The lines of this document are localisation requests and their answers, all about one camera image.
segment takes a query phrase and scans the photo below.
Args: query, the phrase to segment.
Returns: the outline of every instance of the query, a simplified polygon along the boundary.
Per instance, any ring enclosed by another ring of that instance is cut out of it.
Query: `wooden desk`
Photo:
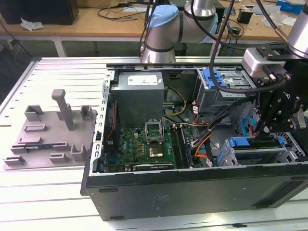
[[[222,5],[228,7],[229,1],[220,1]],[[235,3],[234,7],[237,10],[243,5],[254,5],[250,0],[243,0],[241,3]],[[109,17],[121,17],[132,13],[128,12],[109,12]],[[143,31],[144,21],[138,16],[133,16],[136,20],[127,22],[115,22],[97,15],[96,9],[80,8],[78,18],[71,26],[61,25],[44,25],[44,29],[28,31],[20,25],[6,25],[6,28],[20,40],[51,40],[60,57],[65,57],[66,52],[62,45],[62,41],[139,41]],[[269,27],[265,28],[262,24],[262,16],[252,16],[249,24],[242,24],[245,29],[243,36],[238,40],[238,43],[258,44],[269,41],[281,40],[274,30]],[[282,30],[289,34],[291,26],[283,25]],[[0,27],[0,39],[11,39],[9,35]]]

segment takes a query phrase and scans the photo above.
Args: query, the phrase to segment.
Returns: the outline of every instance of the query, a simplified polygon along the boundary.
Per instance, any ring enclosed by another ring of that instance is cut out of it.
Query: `motherboard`
[[[108,154],[108,171],[140,171],[187,168],[193,165],[190,152],[194,140],[191,127],[161,126],[161,122],[143,128],[122,128],[116,155]]]

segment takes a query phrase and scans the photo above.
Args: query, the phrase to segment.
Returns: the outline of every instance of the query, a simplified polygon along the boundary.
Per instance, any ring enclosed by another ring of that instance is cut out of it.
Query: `cardboard box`
[[[296,14],[299,14],[304,7],[304,5],[292,5],[283,0],[278,0],[276,5],[281,6],[280,8],[281,11],[296,13]]]
[[[115,7],[120,3],[120,0],[77,0],[80,8],[110,8]]]

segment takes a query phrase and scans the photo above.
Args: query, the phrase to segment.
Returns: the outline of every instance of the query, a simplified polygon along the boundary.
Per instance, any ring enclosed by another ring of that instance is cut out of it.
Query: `white table leg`
[[[94,52],[97,53],[97,52],[100,52],[100,48],[98,46],[98,42],[97,41],[94,41],[93,42],[93,45],[94,45]]]
[[[11,41],[10,41],[10,40],[1,40],[1,44],[2,44],[8,51],[12,51],[12,50],[13,50],[13,46],[11,45]]]
[[[57,49],[57,52],[58,52],[58,56],[59,57],[67,57],[67,54],[66,54],[66,50],[62,44],[62,41],[60,39],[57,39],[57,40],[54,40],[54,45]]]

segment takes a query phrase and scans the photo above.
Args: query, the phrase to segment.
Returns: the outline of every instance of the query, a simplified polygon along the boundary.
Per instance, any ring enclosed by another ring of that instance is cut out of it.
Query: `yellow wire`
[[[168,88],[174,90],[174,91],[183,99],[183,101],[184,101],[184,107],[183,107],[183,109],[182,109],[180,112],[176,112],[176,113],[172,113],[172,114],[168,114],[168,115],[164,115],[164,116],[177,116],[177,115],[180,115],[180,114],[182,114],[182,113],[185,111],[185,109],[186,109],[186,100],[185,100],[184,97],[181,95],[181,93],[179,93],[179,92],[178,92],[177,90],[175,90],[173,87],[168,87]]]

